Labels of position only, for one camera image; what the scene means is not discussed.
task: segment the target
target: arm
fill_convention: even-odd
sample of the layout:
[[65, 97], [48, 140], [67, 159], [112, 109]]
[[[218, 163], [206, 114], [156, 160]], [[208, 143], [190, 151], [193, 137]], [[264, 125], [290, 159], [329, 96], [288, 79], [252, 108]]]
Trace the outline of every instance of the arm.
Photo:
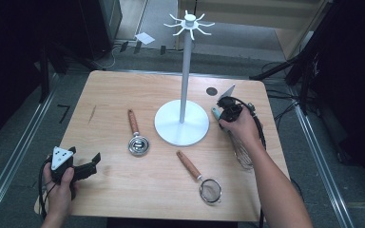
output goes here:
[[254, 165], [259, 201], [271, 227], [313, 227], [307, 210], [292, 183], [269, 157], [259, 139], [247, 108], [232, 123], [220, 124], [242, 141]]
[[[51, 173], [49, 168], [50, 166], [51, 163], [47, 163], [44, 167], [44, 179], [46, 181], [51, 180]], [[69, 185], [72, 181], [73, 174], [73, 168], [68, 168], [61, 179], [60, 185], [55, 185], [55, 183], [52, 181], [47, 184], [47, 190], [49, 191], [51, 188], [52, 190], [49, 192], [48, 195], [49, 209], [46, 219], [41, 226], [42, 228], [61, 227], [67, 219], [67, 216], [70, 214], [71, 195]]]

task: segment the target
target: white round base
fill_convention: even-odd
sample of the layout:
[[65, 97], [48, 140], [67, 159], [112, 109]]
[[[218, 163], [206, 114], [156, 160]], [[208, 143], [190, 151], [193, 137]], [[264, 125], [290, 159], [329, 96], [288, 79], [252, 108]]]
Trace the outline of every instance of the white round base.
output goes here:
[[186, 101], [184, 122], [180, 123], [181, 100], [164, 104], [155, 117], [159, 135], [168, 143], [188, 146], [199, 142], [209, 129], [209, 119], [199, 105]]

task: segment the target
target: wooden handle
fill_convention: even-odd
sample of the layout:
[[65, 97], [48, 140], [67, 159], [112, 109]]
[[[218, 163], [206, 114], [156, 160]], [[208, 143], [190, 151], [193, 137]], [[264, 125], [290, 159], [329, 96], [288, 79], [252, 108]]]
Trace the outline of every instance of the wooden handle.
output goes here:
[[180, 151], [180, 150], [177, 151], [177, 156], [180, 158], [180, 160], [182, 161], [185, 168], [188, 169], [188, 171], [191, 173], [191, 175], [194, 178], [196, 178], [198, 180], [202, 177], [202, 174], [200, 173], [200, 171], [198, 171], [198, 169], [195, 167], [195, 165], [188, 159], [188, 157], [186, 157], [184, 155], [184, 153], [182, 151]]
[[136, 122], [135, 114], [133, 113], [132, 109], [128, 109], [128, 117], [129, 123], [131, 124], [132, 133], [134, 135], [139, 135], [138, 123]]

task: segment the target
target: white stand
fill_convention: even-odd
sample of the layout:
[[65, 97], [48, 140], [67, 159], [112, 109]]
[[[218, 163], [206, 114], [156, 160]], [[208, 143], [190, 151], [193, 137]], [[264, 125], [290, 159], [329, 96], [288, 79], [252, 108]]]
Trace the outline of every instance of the white stand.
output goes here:
[[209, 119], [203, 108], [186, 100], [192, 40], [194, 40], [192, 30], [198, 29], [203, 34], [210, 34], [198, 28], [201, 24], [197, 21], [201, 20], [203, 16], [197, 19], [195, 15], [188, 14], [187, 11], [185, 12], [185, 20], [177, 19], [171, 14], [170, 16], [176, 21], [181, 21], [180, 24], [169, 26], [182, 26], [182, 29], [174, 35], [179, 35], [185, 30], [182, 63], [182, 97], [180, 100], [164, 104], [158, 110], [155, 116], [155, 128], [159, 135], [168, 143], [177, 146], [188, 146], [203, 139], [209, 129]]

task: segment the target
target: white paper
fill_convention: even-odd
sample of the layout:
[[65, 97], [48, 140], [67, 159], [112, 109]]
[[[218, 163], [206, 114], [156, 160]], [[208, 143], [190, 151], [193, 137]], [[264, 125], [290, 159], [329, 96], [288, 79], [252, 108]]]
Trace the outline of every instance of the white paper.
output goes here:
[[153, 41], [155, 41], [155, 39], [153, 39], [153, 37], [149, 36], [145, 32], [142, 32], [141, 34], [135, 35], [135, 37], [138, 38], [138, 40], [140, 40], [145, 45], [150, 44]]

